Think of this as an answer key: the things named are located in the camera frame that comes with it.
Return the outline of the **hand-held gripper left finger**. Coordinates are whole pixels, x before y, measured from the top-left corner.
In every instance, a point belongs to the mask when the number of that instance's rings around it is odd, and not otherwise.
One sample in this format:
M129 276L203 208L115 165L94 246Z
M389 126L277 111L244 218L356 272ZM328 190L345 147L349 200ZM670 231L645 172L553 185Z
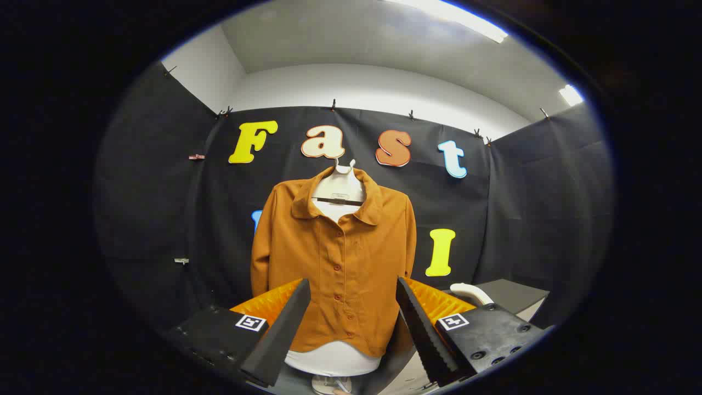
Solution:
M273 387L310 300L308 279L298 279L236 307L211 305L163 336L225 379Z

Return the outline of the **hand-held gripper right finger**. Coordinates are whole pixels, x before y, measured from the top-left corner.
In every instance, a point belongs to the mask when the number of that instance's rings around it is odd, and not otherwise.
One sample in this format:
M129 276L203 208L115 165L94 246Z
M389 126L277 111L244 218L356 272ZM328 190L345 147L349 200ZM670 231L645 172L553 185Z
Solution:
M431 382L439 387L494 369L531 348L544 330L498 303L476 306L399 277L396 300Z

